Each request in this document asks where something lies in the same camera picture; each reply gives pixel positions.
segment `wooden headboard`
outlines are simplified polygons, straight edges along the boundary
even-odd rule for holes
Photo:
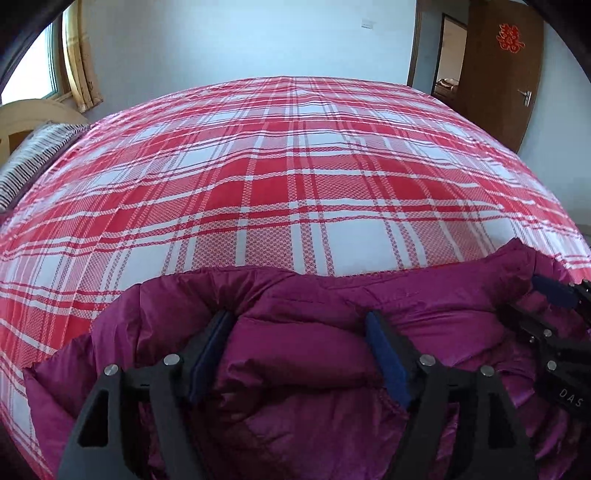
[[[0,106],[0,166],[39,124],[87,124],[76,110],[53,100],[19,100]]]

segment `striped pillow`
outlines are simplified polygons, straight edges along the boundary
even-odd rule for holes
[[[47,123],[37,127],[0,168],[0,214],[12,210],[35,181],[90,128]]]

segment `door handle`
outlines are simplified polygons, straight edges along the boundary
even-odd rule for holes
[[[522,92],[521,90],[517,90],[520,94],[523,95],[523,104],[525,106],[529,106],[530,105],[530,101],[531,101],[531,92],[528,90],[527,92]]]

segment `red plaid bedsheet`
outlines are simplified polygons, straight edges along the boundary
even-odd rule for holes
[[[21,370],[137,282],[426,267],[513,237],[591,277],[583,238],[519,158],[408,87],[278,77],[139,105],[96,123],[0,227],[2,421],[50,478]]]

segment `white wall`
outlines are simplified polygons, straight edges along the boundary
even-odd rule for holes
[[[246,77],[404,83],[415,0],[87,0],[103,104],[95,120],[160,95]],[[373,30],[362,19],[375,21]]]
[[[576,223],[591,225],[591,83],[548,24],[538,98],[519,156]]]

